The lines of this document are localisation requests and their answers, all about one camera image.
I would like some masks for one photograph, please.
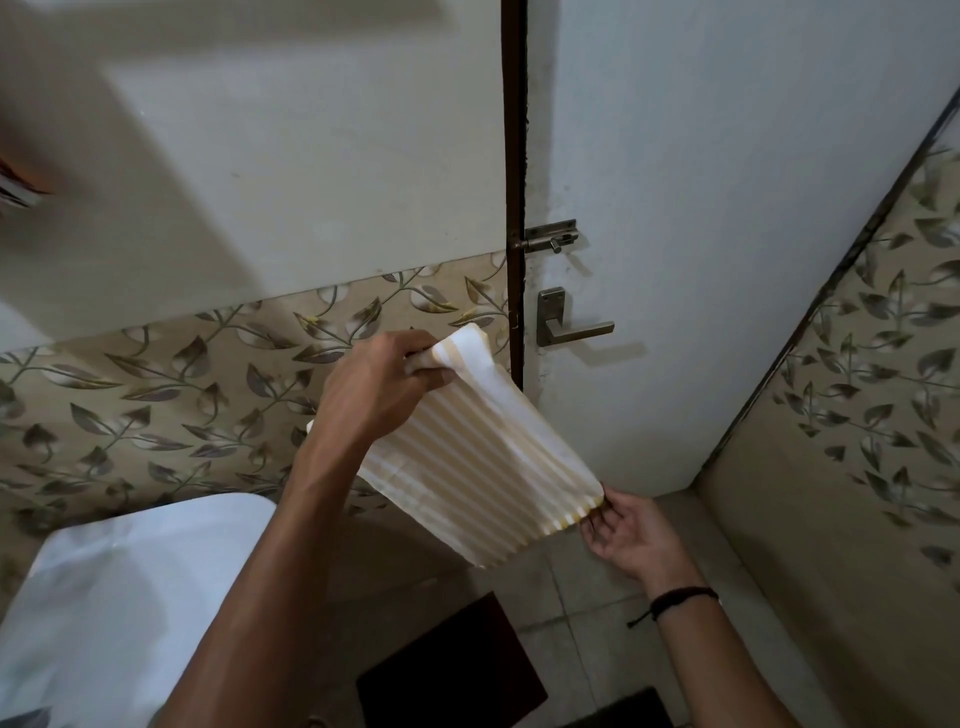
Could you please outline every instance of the white toilet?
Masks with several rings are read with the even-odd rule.
[[[0,728],[147,726],[274,508],[228,493],[47,538],[0,625]]]

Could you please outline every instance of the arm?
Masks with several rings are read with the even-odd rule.
[[[651,600],[707,585],[654,501],[605,490],[603,507],[581,523],[590,550],[637,579]],[[657,625],[698,728],[800,728],[716,599],[693,596],[663,612]]]
[[[156,728],[262,728],[306,718],[334,525],[372,442],[452,379],[449,370],[403,373],[406,354],[435,343],[425,331],[381,334],[331,373],[274,516]]]

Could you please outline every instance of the lever handle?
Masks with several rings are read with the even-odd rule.
[[[591,327],[564,330],[559,321],[556,319],[548,319],[546,327],[550,332],[550,340],[546,344],[541,344],[538,341],[537,343],[542,347],[549,347],[554,344],[565,344],[568,341],[589,339],[591,336],[603,336],[605,333],[613,331],[613,321],[605,321],[602,324],[594,324]]]
[[[613,331],[613,321],[593,326],[564,330],[566,291],[562,287],[547,288],[537,295],[537,346],[549,347],[568,341],[589,339]]]

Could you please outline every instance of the dark mat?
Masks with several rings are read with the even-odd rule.
[[[367,728],[510,728],[546,700],[490,593],[357,678]]]
[[[625,697],[564,728],[673,728],[654,688]]]

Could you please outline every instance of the bracelet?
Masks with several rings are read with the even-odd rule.
[[[650,609],[648,609],[642,615],[636,619],[628,621],[627,628],[633,629],[651,615],[653,616],[654,621],[657,621],[657,619],[660,618],[660,615],[666,612],[670,607],[676,607],[678,604],[683,604],[692,596],[700,595],[709,596],[717,601],[720,601],[720,596],[710,587],[681,587],[680,589],[671,589],[669,592],[664,592],[650,602]]]

